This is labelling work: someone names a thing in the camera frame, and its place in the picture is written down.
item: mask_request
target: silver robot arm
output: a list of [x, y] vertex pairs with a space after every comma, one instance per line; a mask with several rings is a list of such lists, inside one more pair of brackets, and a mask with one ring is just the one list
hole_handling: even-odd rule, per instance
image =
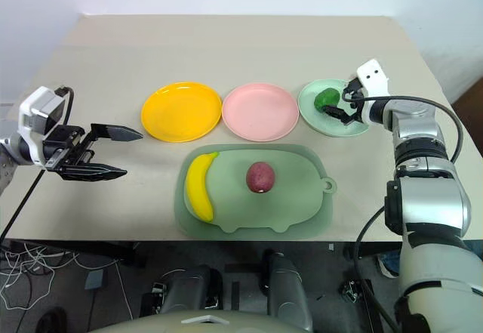
[[471, 205], [435, 120], [435, 107], [389, 96], [387, 77], [371, 60], [359, 67], [344, 96], [357, 116], [392, 132], [394, 180], [387, 183], [385, 218], [402, 236], [400, 294], [395, 305], [402, 331], [468, 332], [483, 327], [483, 263], [461, 238]]

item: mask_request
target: yellow plate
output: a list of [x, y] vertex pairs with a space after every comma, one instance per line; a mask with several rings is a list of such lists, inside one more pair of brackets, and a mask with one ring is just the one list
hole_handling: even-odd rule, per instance
[[188, 142], [213, 129], [221, 117], [217, 92], [198, 82], [177, 82], [159, 89], [143, 105], [141, 122], [154, 138]]

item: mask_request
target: green mat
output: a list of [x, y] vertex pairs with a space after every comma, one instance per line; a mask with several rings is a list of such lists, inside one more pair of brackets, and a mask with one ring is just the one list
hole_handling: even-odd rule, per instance
[[[207, 174], [215, 218], [214, 224], [207, 224], [190, 213], [184, 185], [192, 160], [215, 151], [221, 153]], [[245, 183], [246, 171], [259, 161], [268, 162], [275, 170], [275, 185], [268, 193], [252, 193]], [[318, 156], [304, 146], [203, 146], [188, 155], [180, 170], [174, 200], [177, 225], [183, 233], [197, 239], [284, 240], [317, 236], [332, 218], [331, 193], [336, 187], [326, 177]]]

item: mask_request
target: light green plate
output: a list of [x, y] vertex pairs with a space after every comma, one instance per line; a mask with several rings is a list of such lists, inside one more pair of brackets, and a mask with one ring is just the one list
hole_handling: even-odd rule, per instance
[[[194, 217], [189, 211], [192, 208], [189, 205], [188, 199], [185, 196], [185, 179], [189, 165], [196, 156], [215, 151], [221, 153], [220, 156], [214, 160], [213, 164], [208, 170], [207, 188], [208, 193], [211, 197], [211, 201], [214, 204], [216, 216], [214, 222], [222, 225], [223, 230], [225, 231], [223, 231], [222, 228], [220, 228], [220, 226], [216, 224], [207, 224]], [[223, 153], [223, 151], [236, 151], [237, 153], [230, 155], [228, 154], [228, 152]], [[297, 162], [300, 163], [299, 167], [304, 170], [304, 173], [306, 172], [310, 174], [311, 181], [315, 181], [314, 185], [311, 184], [310, 186], [307, 186], [308, 189], [306, 190], [306, 192], [304, 192], [308, 195], [309, 190], [311, 191], [310, 194], [313, 195], [313, 198], [309, 198], [311, 202], [301, 201], [300, 198], [296, 196], [294, 197], [294, 195], [296, 195], [295, 191], [290, 192], [290, 195], [286, 196], [284, 196], [283, 193], [280, 194], [280, 192], [284, 190], [286, 191], [291, 182], [289, 178], [283, 178], [283, 174], [280, 174], [280, 172], [277, 173], [277, 171], [289, 172], [291, 168], [279, 165], [282, 160], [286, 160], [287, 156], [275, 157], [277, 153], [274, 152], [277, 151], [288, 152], [282, 154], [290, 156], [288, 158], [290, 158], [292, 161], [299, 161]], [[231, 161], [233, 160], [233, 157], [235, 157], [235, 155], [238, 153], [240, 153], [239, 156], [246, 154], [246, 157], [244, 157], [246, 158], [246, 160], [242, 160], [240, 165], [234, 165]], [[217, 166], [215, 161], [223, 156], [223, 154], [226, 158], [220, 159]], [[270, 156], [270, 160], [267, 160], [266, 162], [269, 162], [270, 165], [274, 167], [275, 173], [277, 174], [275, 177], [276, 181], [273, 189], [270, 192], [257, 195], [248, 191], [245, 183], [245, 175], [251, 163], [259, 162], [260, 158], [267, 158], [265, 156]], [[226, 176], [232, 175], [232, 172], [228, 172], [226, 168], [232, 168], [232, 172], [235, 172], [235, 175], [238, 177], [230, 180], [228, 180], [226, 177], [223, 177], [223, 174]], [[300, 175], [297, 176], [296, 171], [290, 173], [293, 173], [294, 180], [297, 180], [301, 183], [309, 183], [308, 177], [302, 177]], [[194, 150], [188, 155], [180, 170], [180, 176], [178, 177], [177, 189], [174, 199], [174, 213], [177, 226], [186, 235], [197, 239], [293, 240], [307, 239], [313, 236], [317, 236], [325, 228], [327, 228], [332, 221], [331, 192], [335, 190], [335, 183], [332, 181], [332, 179], [326, 177], [327, 174], [325, 173], [324, 167], [320, 162], [318, 156], [313, 151], [305, 148], [304, 146], [296, 144], [224, 144], [203, 146]], [[215, 183], [215, 180], [217, 178], [223, 178], [223, 182], [226, 183], [226, 185]], [[326, 185], [325, 182], [330, 182], [333, 187]], [[231, 189], [236, 189], [235, 193], [229, 193], [231, 197], [225, 197], [224, 199], [220, 199], [220, 196], [223, 197], [223, 194]], [[240, 201], [240, 198], [245, 196], [245, 193], [249, 194], [250, 199], [255, 199], [251, 201]], [[237, 203], [233, 203], [234, 198], [237, 198]], [[261, 206], [257, 206], [259, 202], [265, 203], [267, 209], [261, 208]], [[278, 211], [288, 211], [286, 207], [281, 206], [284, 203], [291, 204], [293, 208], [296, 207], [295, 205], [297, 203], [300, 204], [297, 206], [298, 209], [295, 210], [296, 214], [292, 213], [288, 220], [286, 217], [284, 217], [283, 224], [280, 224], [278, 222], [275, 222], [275, 224], [273, 224], [271, 221], [273, 221], [273, 215], [276, 213], [277, 208], [280, 208], [280, 210]], [[226, 210], [224, 206], [230, 206], [230, 209]], [[307, 209], [307, 207], [314, 208], [315, 211], [313, 211], [313, 209], [309, 210]], [[218, 220], [218, 213], [220, 212], [221, 208], [224, 208], [224, 211], [228, 211], [228, 214], [226, 216], [232, 217], [230, 219], [225, 219], [223, 218], [223, 215], [221, 215], [222, 218]], [[301, 213], [300, 216], [297, 216], [297, 214], [301, 211], [300, 208], [303, 208], [303, 213]], [[261, 217], [255, 219], [253, 218], [255, 214], [258, 214], [258, 216]]]
[[337, 106], [351, 115], [355, 109], [350, 104], [342, 100], [342, 92], [346, 87], [346, 82], [336, 79], [315, 80], [309, 84], [299, 94], [299, 110], [302, 117], [312, 128], [326, 134], [330, 137], [352, 137], [364, 133], [369, 129], [367, 125], [359, 122], [352, 122], [344, 125], [338, 119], [320, 113], [314, 107], [314, 100], [318, 93], [323, 92], [327, 88], [334, 88], [340, 92], [341, 98]]

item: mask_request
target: tabletop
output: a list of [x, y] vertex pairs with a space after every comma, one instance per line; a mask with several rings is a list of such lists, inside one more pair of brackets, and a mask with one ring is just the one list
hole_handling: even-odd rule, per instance
[[[63, 240], [184, 240], [174, 219], [174, 189], [180, 166], [208, 144], [249, 143], [224, 124], [188, 143], [150, 137], [140, 122], [147, 97], [160, 87], [196, 81], [224, 98], [236, 86], [270, 82], [297, 97], [315, 79], [350, 80], [358, 66], [376, 58], [392, 95], [426, 97], [449, 105], [441, 87], [401, 27], [387, 17], [292, 16], [89, 16], [83, 17], [39, 70], [23, 97], [38, 86], [68, 85], [75, 91], [69, 123], [126, 125], [145, 134], [130, 143], [99, 140], [95, 162], [128, 170], [95, 183], [42, 178], [9, 237]], [[17, 117], [13, 110], [11, 118]], [[456, 129], [438, 114], [452, 154]], [[470, 136], [457, 171], [472, 203], [467, 239], [483, 238], [483, 162]], [[392, 134], [380, 126], [357, 137], [319, 134], [300, 118], [273, 143], [304, 145], [319, 156], [338, 185], [332, 224], [310, 240], [355, 241], [383, 204], [392, 179]], [[0, 197], [4, 226], [38, 169], [19, 167]], [[367, 241], [399, 241], [378, 219]]]

